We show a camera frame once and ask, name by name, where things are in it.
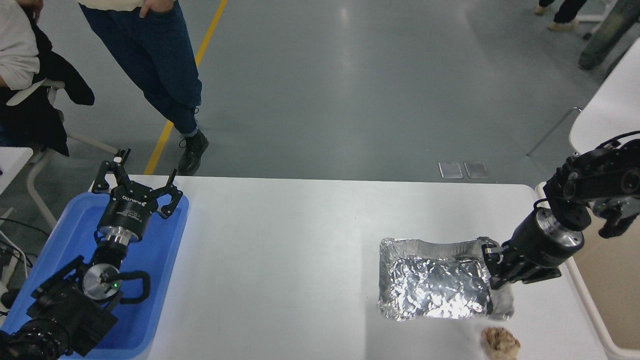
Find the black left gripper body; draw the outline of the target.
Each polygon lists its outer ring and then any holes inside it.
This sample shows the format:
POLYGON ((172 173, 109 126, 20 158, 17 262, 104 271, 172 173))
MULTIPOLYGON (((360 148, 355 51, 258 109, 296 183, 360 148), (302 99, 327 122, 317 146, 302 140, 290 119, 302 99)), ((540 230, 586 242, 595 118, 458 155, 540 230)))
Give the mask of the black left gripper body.
POLYGON ((153 212, 158 209, 157 198, 150 196, 152 191, 151 187, 142 184, 120 185, 112 189, 97 225, 98 232, 107 235, 109 229, 123 228, 132 233, 133 238, 142 238, 153 212))

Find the person's hand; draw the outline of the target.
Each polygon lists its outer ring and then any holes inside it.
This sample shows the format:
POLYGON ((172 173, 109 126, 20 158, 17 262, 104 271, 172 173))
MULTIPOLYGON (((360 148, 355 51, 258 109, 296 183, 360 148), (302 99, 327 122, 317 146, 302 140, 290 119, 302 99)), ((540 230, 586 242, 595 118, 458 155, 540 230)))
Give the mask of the person's hand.
POLYGON ((139 17, 145 18, 149 12, 167 13, 174 7, 174 0, 144 0, 139 11, 139 17))

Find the seated person's hand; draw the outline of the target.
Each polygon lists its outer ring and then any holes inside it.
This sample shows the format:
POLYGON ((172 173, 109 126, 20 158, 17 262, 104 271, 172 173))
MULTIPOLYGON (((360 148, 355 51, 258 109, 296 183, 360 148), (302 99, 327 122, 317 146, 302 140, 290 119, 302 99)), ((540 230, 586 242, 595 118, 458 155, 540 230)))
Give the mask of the seated person's hand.
POLYGON ((36 24, 39 22, 41 11, 44 7, 43 0, 16 0, 16 2, 25 11, 30 20, 33 20, 36 24))

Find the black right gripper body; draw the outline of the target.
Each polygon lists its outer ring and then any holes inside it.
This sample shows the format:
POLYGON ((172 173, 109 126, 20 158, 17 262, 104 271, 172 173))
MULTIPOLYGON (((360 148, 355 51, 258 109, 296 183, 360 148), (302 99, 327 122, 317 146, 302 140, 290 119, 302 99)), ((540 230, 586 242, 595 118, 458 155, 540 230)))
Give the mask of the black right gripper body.
POLYGON ((505 273, 557 268, 583 246, 581 231, 560 224, 551 210, 533 210, 505 242, 505 273))

